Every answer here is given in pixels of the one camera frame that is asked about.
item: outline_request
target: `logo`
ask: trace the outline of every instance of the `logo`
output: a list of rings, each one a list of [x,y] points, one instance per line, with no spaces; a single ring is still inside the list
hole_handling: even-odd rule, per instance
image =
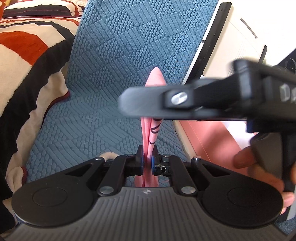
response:
[[[152,191],[150,191],[149,189],[146,189],[143,191],[143,193],[145,193],[146,195],[148,195],[149,193],[151,193]]]

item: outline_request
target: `round black pad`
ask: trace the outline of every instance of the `round black pad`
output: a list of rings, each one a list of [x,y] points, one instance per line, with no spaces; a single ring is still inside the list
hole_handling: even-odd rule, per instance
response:
[[[67,192],[61,188],[43,188],[35,192],[33,201],[42,207],[54,207],[67,199]]]
[[[228,192],[227,197],[234,205],[240,207],[253,207],[262,200],[260,192],[247,187],[234,188]]]
[[[79,177],[57,173],[17,190],[12,198],[12,208],[21,222],[57,227],[83,217],[93,201],[92,191]]]
[[[226,225],[255,228],[275,222],[283,200],[272,186],[233,172],[211,179],[202,204],[210,215]]]

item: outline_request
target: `finger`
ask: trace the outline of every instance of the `finger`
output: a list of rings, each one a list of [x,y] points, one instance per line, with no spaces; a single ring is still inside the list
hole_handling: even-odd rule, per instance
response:
[[[283,208],[282,211],[281,211],[281,214],[283,214],[285,211],[287,210],[287,208]]]
[[[248,168],[248,174],[252,178],[273,186],[280,193],[284,191],[284,182],[281,179],[276,178],[274,175],[266,172],[258,164],[251,165]]]
[[[250,146],[242,149],[233,157],[233,165],[235,168],[249,167],[255,162],[255,157],[253,156]]]
[[[293,192],[283,192],[281,194],[283,201],[284,201],[284,207],[289,207],[293,204],[295,197]]]
[[[291,168],[290,178],[291,178],[291,181],[296,185],[296,162]]]

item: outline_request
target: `pink surface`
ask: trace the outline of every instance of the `pink surface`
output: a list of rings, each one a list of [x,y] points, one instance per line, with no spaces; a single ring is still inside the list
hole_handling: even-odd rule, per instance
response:
[[[161,86],[166,85],[165,79],[160,69],[155,67],[146,82],[145,86]],[[135,177],[136,187],[158,187],[158,178],[151,172],[151,157],[154,143],[162,123],[161,119],[152,119],[141,117],[143,146],[144,146],[144,174]]]
[[[180,121],[190,143],[202,159],[247,175],[247,169],[236,169],[233,156],[241,148],[220,121]]]

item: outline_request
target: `blue textured mat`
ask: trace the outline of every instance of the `blue textured mat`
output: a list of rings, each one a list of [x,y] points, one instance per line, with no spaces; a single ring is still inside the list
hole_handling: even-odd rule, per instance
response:
[[[89,0],[70,58],[71,97],[49,110],[27,163],[28,181],[106,151],[135,153],[141,123],[118,112],[117,98],[144,85],[156,66],[168,84],[182,83],[217,2]],[[156,145],[161,154],[186,159],[170,121],[162,124]]]

